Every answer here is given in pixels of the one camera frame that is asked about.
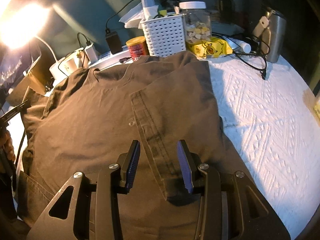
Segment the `person left hand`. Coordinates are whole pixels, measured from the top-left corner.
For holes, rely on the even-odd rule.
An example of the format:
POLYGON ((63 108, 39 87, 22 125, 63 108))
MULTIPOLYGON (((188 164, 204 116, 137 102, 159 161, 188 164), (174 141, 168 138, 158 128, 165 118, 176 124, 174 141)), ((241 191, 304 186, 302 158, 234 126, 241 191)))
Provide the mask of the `person left hand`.
POLYGON ((9 131, 5 130, 4 132, 1 133, 0 145, 1 145, 1 148, 4 150, 4 153, 7 159, 10 161, 15 161, 16 157, 14 154, 14 147, 12 144, 12 138, 9 131))

